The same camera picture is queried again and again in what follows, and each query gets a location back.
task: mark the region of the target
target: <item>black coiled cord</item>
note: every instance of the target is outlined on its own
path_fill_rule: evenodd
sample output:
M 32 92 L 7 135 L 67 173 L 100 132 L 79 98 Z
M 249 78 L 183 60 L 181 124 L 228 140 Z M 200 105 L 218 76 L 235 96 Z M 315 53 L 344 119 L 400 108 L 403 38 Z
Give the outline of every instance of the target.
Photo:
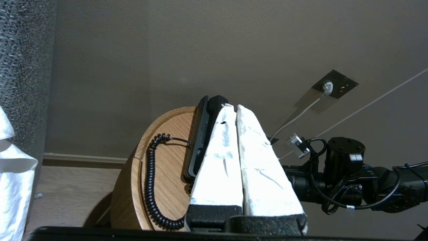
M 167 230 L 178 230 L 184 227 L 184 216 L 178 220 L 172 220 L 165 217 L 159 210 L 155 201 L 155 150 L 159 144 L 165 144 L 171 140 L 186 142 L 189 145 L 188 141 L 180 138 L 170 137 L 169 134 L 165 135 L 165 133 L 162 133 L 162 135 L 158 134 L 154 137 L 149 147 L 147 148 L 147 169 L 144 197 L 149 216 L 156 225 Z

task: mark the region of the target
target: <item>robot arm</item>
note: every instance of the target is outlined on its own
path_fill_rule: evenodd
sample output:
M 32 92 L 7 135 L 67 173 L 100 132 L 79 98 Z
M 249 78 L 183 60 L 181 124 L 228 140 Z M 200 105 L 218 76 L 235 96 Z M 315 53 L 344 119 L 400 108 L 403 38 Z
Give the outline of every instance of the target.
M 316 152 L 311 142 L 321 141 Z M 363 162 L 365 147 L 356 140 L 335 137 L 305 140 L 292 135 L 289 145 L 300 158 L 310 154 L 302 166 L 283 166 L 300 201 L 322 204 L 326 214 L 338 207 L 397 213 L 428 199 L 428 162 L 396 166 L 390 171 Z M 324 172 L 318 172 L 319 156 L 326 152 Z M 362 200 L 367 205 L 361 206 Z

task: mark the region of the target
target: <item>wooden tabletop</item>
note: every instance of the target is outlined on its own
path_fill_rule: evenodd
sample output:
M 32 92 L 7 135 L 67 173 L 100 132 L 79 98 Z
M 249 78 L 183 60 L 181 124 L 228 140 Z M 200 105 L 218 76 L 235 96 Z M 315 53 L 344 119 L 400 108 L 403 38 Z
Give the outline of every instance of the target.
M 174 109 L 144 132 L 116 181 L 110 211 L 112 228 L 162 230 L 148 217 L 143 201 L 146 150 L 159 133 L 188 140 L 194 112 L 195 107 Z M 156 149 L 155 199 L 161 213 L 173 220 L 183 217 L 189 205 L 188 186 L 183 179 L 187 150 L 185 143 L 178 141 L 169 141 Z

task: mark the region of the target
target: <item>gray textured curtain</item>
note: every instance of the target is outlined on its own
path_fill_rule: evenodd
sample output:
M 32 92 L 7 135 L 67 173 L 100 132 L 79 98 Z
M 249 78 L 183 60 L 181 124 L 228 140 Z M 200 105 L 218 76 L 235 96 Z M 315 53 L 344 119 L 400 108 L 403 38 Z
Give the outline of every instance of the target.
M 56 0 L 0 1 L 0 105 L 16 136 L 10 139 L 39 161 L 45 148 Z

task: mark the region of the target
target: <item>baseboard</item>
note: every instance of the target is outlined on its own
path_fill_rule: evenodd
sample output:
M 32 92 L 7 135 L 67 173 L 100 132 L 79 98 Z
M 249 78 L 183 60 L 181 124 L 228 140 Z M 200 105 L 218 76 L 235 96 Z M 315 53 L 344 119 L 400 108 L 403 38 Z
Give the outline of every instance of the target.
M 126 158 L 44 153 L 43 166 L 121 169 Z

